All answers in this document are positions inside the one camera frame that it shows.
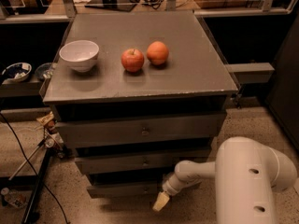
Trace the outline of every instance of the floor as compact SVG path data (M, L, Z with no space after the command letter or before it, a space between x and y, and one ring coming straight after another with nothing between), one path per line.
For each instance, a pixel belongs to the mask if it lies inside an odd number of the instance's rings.
M34 111L3 111L11 126L19 136L27 155L36 148L43 137L43 129L36 121L37 117L48 114L48 109ZM299 156L290 140L285 136L266 107L256 101L243 102L242 108L227 106L227 118L221 132L212 143L212 152L208 159L214 161L218 146L227 138L245 136L264 145L285 153L295 163L299 171ZM24 161L20 147L11 130L0 118L0 176L11 176ZM42 161L45 149L41 148L31 159L34 167ZM26 165L19 175L31 175ZM172 198L171 202L159 213L151 207L156 195L145 195L114 199L91 199L86 191L89 181L76 167L73 159L54 157L45 183L59 200L67 219L72 224L216 224L214 180L203 180L198 189L185 189ZM30 192L23 192L29 197ZM299 223L299 194L294 188L282 193L274 193L279 224ZM38 224L65 223L59 205L43 189L38 207ZM1 223L21 223L23 209L12 206L0 206Z

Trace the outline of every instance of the apple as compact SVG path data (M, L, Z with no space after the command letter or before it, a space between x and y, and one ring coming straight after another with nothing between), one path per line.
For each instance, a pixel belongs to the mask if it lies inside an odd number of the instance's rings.
M121 55L121 64L129 72L139 71L144 63L144 56L139 49L128 49Z
M169 49L165 43L155 41L147 49L147 58L154 65L161 65L167 61Z

